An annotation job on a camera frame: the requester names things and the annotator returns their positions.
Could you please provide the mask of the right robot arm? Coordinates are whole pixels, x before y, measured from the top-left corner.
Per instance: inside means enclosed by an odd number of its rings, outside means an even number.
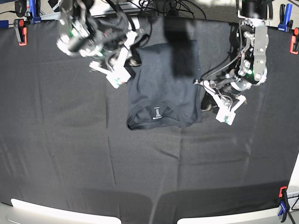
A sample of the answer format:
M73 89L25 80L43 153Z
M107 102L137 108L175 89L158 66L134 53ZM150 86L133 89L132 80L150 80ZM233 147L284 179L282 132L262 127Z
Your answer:
M133 57L132 47L144 36L138 18L130 18L119 3L107 1L116 17L94 18L92 0L60 0L57 47L68 56L92 58L89 67L106 76L119 88L130 78L125 64Z

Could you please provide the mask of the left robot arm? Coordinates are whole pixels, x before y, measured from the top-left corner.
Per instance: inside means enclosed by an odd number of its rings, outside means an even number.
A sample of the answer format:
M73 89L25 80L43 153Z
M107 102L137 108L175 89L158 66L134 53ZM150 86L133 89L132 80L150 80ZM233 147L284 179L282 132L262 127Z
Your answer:
M273 18L271 0L238 0L236 10L239 18L237 55L222 68L193 82L206 92L202 110L216 108L216 120L228 125L233 124L236 110L247 100L243 92L267 80L269 36L266 23Z

